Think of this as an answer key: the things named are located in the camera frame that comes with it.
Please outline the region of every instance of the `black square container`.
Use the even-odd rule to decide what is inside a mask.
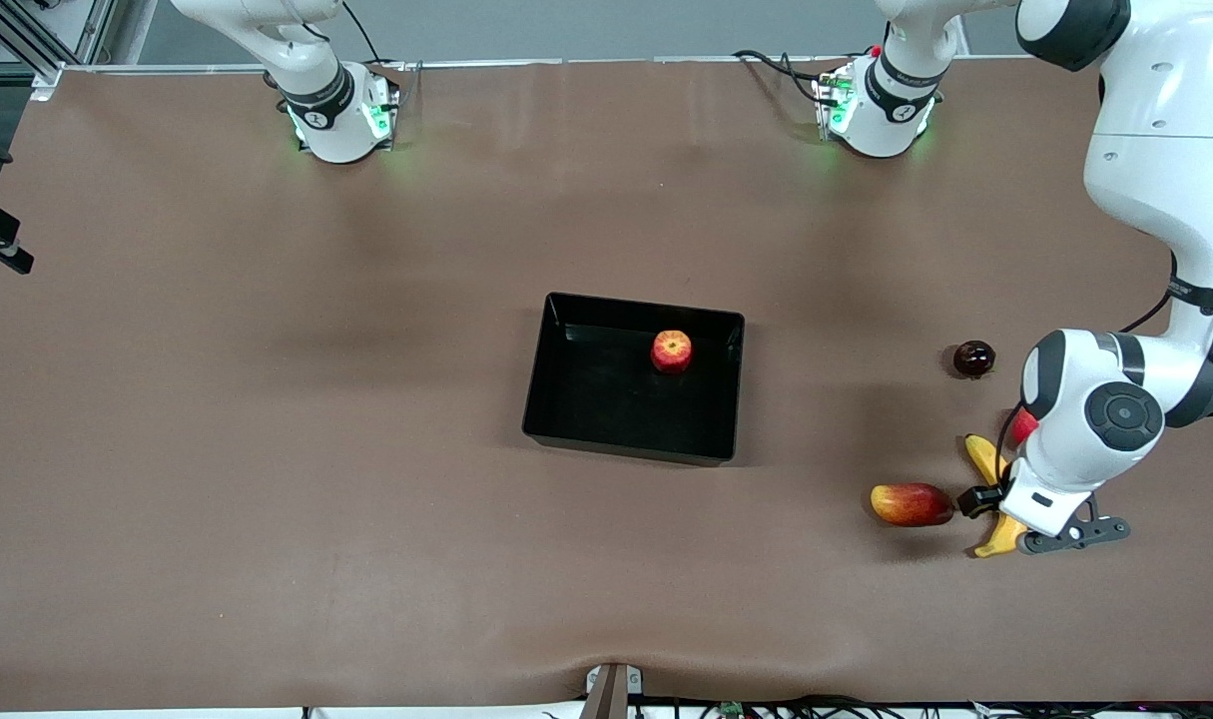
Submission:
[[[651,365],[661,331],[683,331],[679,375]],[[744,315],[552,292],[522,430],[540,445],[690,464],[735,455]]]

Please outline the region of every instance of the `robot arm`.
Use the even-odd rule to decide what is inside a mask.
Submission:
[[[1018,29],[1038,58],[1100,63],[1086,190],[1177,266],[1161,336],[1057,331],[1027,356],[1023,400],[1041,426],[1002,510],[1055,536],[1164,428],[1213,412],[1213,0],[1023,0]]]
[[[306,23],[336,17],[341,0],[172,0],[178,12],[235,41],[264,64],[301,142],[320,160],[353,162],[392,142],[397,97],[388,80],[341,63]]]
[[[825,131],[872,158],[901,154],[934,108],[934,91],[961,47],[961,15],[1012,6],[1018,0],[876,0],[889,23],[879,56],[861,56],[842,68],[837,87],[821,87],[836,102],[821,109]]]

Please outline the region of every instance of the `yellow banana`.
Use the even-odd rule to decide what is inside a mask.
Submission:
[[[966,451],[970,455],[970,462],[984,474],[984,481],[989,486],[997,485],[997,474],[1004,473],[1007,461],[1002,457],[1002,467],[997,467],[997,447],[985,438],[979,435],[966,435]],[[1026,524],[1020,523],[1012,515],[997,512],[997,524],[989,536],[989,541],[983,547],[975,547],[974,555],[979,559],[987,559],[998,554],[1009,554],[1018,549],[1019,537],[1027,531]]]

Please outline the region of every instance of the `table surface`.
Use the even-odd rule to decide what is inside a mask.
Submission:
[[[734,64],[433,70],[328,167],[257,76],[67,73],[0,181],[0,709],[651,695],[1213,700],[1213,421],[1104,489],[1134,536],[976,560],[878,483],[1053,329],[1118,327],[1162,245],[1090,205],[1089,76],[966,61],[907,155],[815,139]],[[520,433],[548,291],[747,316],[739,455]],[[945,348],[1000,354],[980,382]]]

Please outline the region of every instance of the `apple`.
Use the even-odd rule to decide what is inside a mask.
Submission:
[[[896,527],[933,527],[952,519],[952,497],[926,483],[872,487],[872,510]]]
[[[651,364],[665,375],[679,375],[690,365],[694,347],[683,331],[662,331],[651,343]]]
[[[1009,436],[1013,438],[1013,444],[1015,446],[1021,445],[1027,441],[1031,433],[1036,432],[1041,423],[1027,412],[1024,406],[1020,406],[1019,412],[1013,416],[1013,424],[1009,424]]]

